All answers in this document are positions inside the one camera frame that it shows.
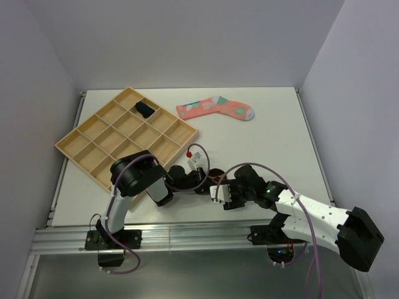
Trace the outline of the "brown orange argyle sock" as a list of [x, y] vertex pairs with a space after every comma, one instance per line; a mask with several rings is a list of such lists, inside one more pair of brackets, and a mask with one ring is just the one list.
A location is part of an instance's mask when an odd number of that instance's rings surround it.
[[224, 176], [224, 171], [219, 168], [210, 169], [208, 174], [210, 180], [212, 180], [212, 182], [216, 184], [223, 178], [223, 176]]

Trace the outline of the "navy ankle sock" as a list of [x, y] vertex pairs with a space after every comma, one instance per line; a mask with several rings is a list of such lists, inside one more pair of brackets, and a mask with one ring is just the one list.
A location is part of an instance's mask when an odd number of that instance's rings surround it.
[[151, 117], [155, 113], [155, 110], [152, 107], [142, 101], [137, 102], [135, 108], [144, 119]]

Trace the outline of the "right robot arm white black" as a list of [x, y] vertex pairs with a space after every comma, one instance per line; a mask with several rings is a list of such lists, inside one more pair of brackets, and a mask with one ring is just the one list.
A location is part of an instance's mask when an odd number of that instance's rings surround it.
[[385, 238], [364, 209], [348, 210], [316, 201], [295, 192], [283, 177], [265, 181], [254, 166], [241, 163], [232, 167], [234, 179], [221, 178], [213, 189], [213, 199], [225, 204], [253, 201], [276, 213], [269, 229], [275, 242], [310, 242], [339, 254], [356, 270], [370, 270]]

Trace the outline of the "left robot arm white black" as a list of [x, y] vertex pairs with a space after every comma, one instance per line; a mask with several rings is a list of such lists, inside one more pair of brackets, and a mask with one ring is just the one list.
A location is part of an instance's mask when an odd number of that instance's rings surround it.
[[145, 192], [162, 207], [171, 202], [176, 192], [202, 192], [209, 183], [209, 172], [197, 168], [186, 174], [181, 166], [168, 171], [148, 150], [120, 158], [110, 167], [112, 197], [105, 215], [96, 223], [99, 242], [114, 249], [122, 241], [125, 216], [134, 197]]

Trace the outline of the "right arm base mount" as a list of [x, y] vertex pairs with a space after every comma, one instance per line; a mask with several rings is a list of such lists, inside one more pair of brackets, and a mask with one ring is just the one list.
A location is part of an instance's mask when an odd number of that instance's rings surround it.
[[307, 242], [299, 239], [290, 239], [282, 228], [288, 215], [277, 213], [269, 224], [252, 225], [247, 240], [252, 245], [267, 246], [267, 254], [273, 264], [282, 267], [294, 263], [301, 255], [307, 252]]

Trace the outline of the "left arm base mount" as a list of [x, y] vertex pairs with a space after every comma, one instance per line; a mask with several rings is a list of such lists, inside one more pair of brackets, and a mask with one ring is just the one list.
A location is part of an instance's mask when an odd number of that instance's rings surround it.
[[142, 231], [122, 229], [112, 236], [117, 242], [103, 228], [100, 214], [94, 214], [89, 221], [84, 250], [97, 251], [99, 267], [110, 271], [123, 264], [128, 252], [127, 248], [133, 250], [141, 247]]

